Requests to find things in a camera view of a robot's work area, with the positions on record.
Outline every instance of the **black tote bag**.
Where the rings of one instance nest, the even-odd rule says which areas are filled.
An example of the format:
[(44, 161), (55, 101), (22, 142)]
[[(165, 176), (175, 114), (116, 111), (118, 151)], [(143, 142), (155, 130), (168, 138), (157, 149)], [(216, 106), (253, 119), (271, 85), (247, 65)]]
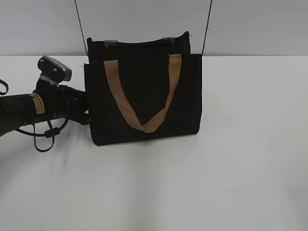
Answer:
[(140, 43), (124, 43), (116, 40), (93, 41), (87, 39), (89, 63), (134, 58), (150, 54), (159, 56), (163, 54), (190, 54), (191, 46), (189, 32), (179, 37), (165, 37), (155, 41)]
[(202, 112), (202, 56), (152, 55), (84, 65), (96, 145), (195, 134)]

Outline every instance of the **bag handle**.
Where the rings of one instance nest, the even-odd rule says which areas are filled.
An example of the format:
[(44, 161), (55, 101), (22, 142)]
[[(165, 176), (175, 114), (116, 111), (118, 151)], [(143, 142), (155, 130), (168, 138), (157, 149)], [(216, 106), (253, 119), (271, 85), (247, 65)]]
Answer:
[(115, 102), (120, 109), (122, 116), (126, 122), (132, 127), (146, 133), (154, 132), (163, 123), (169, 106), (171, 104), (174, 91), (177, 88), (180, 78), (182, 57), (181, 54), (169, 55), (169, 94), (166, 100), (166, 106), (156, 115), (154, 115), (146, 124), (141, 125), (136, 113), (127, 101), (123, 92), (120, 77), (119, 66), (117, 60), (104, 61), (107, 81), (110, 91), (115, 99)]

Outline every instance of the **cable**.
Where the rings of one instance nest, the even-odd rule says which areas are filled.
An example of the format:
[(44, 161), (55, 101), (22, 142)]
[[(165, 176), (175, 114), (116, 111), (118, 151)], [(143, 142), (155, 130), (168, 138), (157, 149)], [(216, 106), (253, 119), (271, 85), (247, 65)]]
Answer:
[(204, 53), (205, 39), (206, 39), (206, 34), (207, 34), (207, 29), (208, 29), (208, 22), (209, 22), (209, 20), (210, 20), (210, 14), (211, 14), (211, 10), (212, 10), (212, 3), (213, 3), (213, 0), (211, 0), (211, 2), (210, 2), (210, 8), (208, 9), (207, 22), (206, 22), (206, 29), (205, 29), (205, 34), (204, 34), (203, 48), (202, 48), (202, 55), (203, 55), (203, 53)]
[(80, 21), (80, 16), (79, 16), (79, 11), (78, 11), (78, 7), (77, 7), (77, 3), (76, 3), (76, 0), (74, 0), (74, 1), (75, 1), (76, 11), (77, 11), (77, 16), (78, 16), (80, 31), (81, 31), (81, 34), (82, 34), (83, 45), (85, 46), (86, 54), (88, 55), (88, 51), (87, 51), (87, 47), (86, 47), (86, 42), (85, 42), (85, 37), (84, 37), (84, 35), (83, 35), (83, 30), (82, 30), (82, 27), (81, 27), (81, 21)]
[(0, 84), (2, 84), (5, 87), (5, 89), (6, 89), (5, 92), (0, 91), (0, 95), (5, 95), (9, 91), (9, 85), (6, 82), (4, 82), (3, 80), (1, 80), (1, 79), (0, 79)]
[(48, 152), (54, 145), (54, 132), (53, 132), (53, 127), (52, 127), (52, 124), (51, 124), (51, 121), (50, 120), (47, 120), (47, 123), (48, 123), (48, 126), (50, 128), (50, 131), (51, 131), (51, 137), (52, 137), (52, 144), (51, 146), (48, 148), (48, 149), (39, 149), (37, 147), (37, 136), (35, 134), (35, 124), (32, 124), (33, 126), (33, 139), (34, 139), (34, 146), (35, 146), (35, 149), (37, 151), (39, 151), (40, 153), (45, 153), (45, 152)]
[[(49, 151), (49, 150), (53, 147), (53, 145), (54, 145), (54, 140), (55, 140), (55, 136), (60, 134), (60, 131), (61, 131), (62, 129), (64, 129), (64, 127), (67, 125), (67, 123), (68, 123), (68, 121), (69, 121), (70, 105), (69, 105), (69, 102), (68, 102), (68, 99), (67, 99), (66, 95), (63, 93), (62, 90), (61, 90), (61, 94), (62, 94), (62, 96), (63, 96), (63, 98), (65, 99), (65, 102), (66, 102), (66, 114), (65, 114), (65, 121), (64, 121), (64, 123), (61, 125), (60, 128), (53, 128), (50, 119), (46, 119), (50, 130), (45, 131), (44, 134), (36, 134), (36, 133), (35, 133), (35, 124), (32, 124), (32, 126), (33, 126), (33, 133), (27, 132), (27, 131), (24, 131), (24, 130), (21, 130), (21, 129), (17, 129), (17, 130), (16, 130), (16, 131), (18, 131), (18, 132), (20, 132), (20, 133), (22, 133), (22, 134), (27, 135), (27, 136), (33, 136), (33, 137), (34, 137), (34, 146), (35, 146), (35, 149), (36, 149), (37, 151), (41, 152), (41, 153), (45, 153), (45, 152)], [(39, 148), (37, 147), (36, 137), (46, 137), (46, 138), (50, 138), (50, 137), (51, 137), (51, 138), (52, 138), (52, 145), (51, 145), (51, 147), (48, 148), (48, 149), (45, 149), (45, 150), (39, 149)]]

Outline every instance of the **wire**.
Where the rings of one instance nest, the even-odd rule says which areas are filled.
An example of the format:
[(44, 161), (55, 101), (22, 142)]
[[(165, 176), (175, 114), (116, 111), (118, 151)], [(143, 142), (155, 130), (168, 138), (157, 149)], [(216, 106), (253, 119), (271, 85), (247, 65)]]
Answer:
[(211, 0), (211, 2), (210, 2), (210, 8), (208, 9), (207, 22), (206, 22), (206, 29), (205, 29), (205, 34), (204, 34), (203, 48), (202, 48), (202, 55), (203, 55), (203, 53), (204, 53), (205, 40), (206, 40), (206, 34), (207, 34), (207, 29), (208, 29), (208, 22), (209, 22), (209, 20), (210, 20), (210, 14), (211, 14), (211, 10), (212, 10), (212, 3), (213, 3), (213, 0)]
[(4, 82), (3, 80), (1, 80), (1, 79), (0, 79), (0, 84), (2, 84), (5, 87), (5, 89), (6, 89), (5, 92), (0, 91), (0, 95), (5, 95), (9, 91), (9, 85), (6, 82)]
[[(21, 130), (21, 129), (17, 129), (17, 130), (16, 130), (16, 131), (18, 131), (18, 132), (20, 132), (20, 133), (22, 133), (22, 134), (27, 135), (27, 136), (33, 136), (33, 137), (34, 137), (34, 146), (35, 146), (35, 149), (38, 150), (38, 151), (41, 152), (41, 153), (45, 153), (45, 152), (49, 151), (49, 150), (53, 147), (53, 145), (54, 145), (54, 140), (55, 140), (54, 137), (55, 137), (56, 135), (60, 134), (60, 131), (61, 131), (62, 129), (64, 129), (64, 127), (65, 127), (65, 126), (67, 125), (67, 123), (68, 123), (68, 120), (69, 120), (69, 112), (70, 112), (70, 105), (69, 105), (69, 101), (68, 101), (68, 99), (67, 99), (67, 97), (66, 97), (66, 95), (64, 94), (63, 91), (61, 91), (61, 94), (62, 94), (62, 96), (63, 96), (63, 98), (65, 99), (65, 102), (66, 102), (66, 115), (65, 115), (65, 121), (64, 121), (64, 123), (62, 124), (62, 126), (61, 126), (60, 128), (53, 128), (50, 119), (46, 119), (50, 130), (46, 131), (44, 134), (37, 134), (37, 133), (35, 132), (35, 124), (32, 124), (32, 126), (33, 126), (33, 133), (27, 132), (27, 131), (24, 131), (24, 130)], [(39, 148), (37, 147), (37, 140), (36, 140), (36, 137), (46, 137), (46, 138), (50, 138), (50, 137), (51, 137), (51, 138), (52, 138), (52, 145), (51, 145), (51, 147), (48, 148), (48, 149), (45, 149), (45, 150), (39, 149)]]
[(76, 3), (76, 0), (74, 0), (74, 1), (75, 1), (76, 11), (77, 11), (80, 31), (81, 31), (81, 34), (82, 34), (83, 45), (85, 46), (86, 54), (88, 55), (88, 51), (87, 51), (87, 47), (86, 47), (86, 42), (85, 42), (85, 36), (83, 35), (83, 30), (82, 30), (82, 26), (81, 26), (81, 21), (80, 21), (80, 16), (79, 16), (79, 11), (78, 11), (78, 7), (77, 7), (77, 3)]

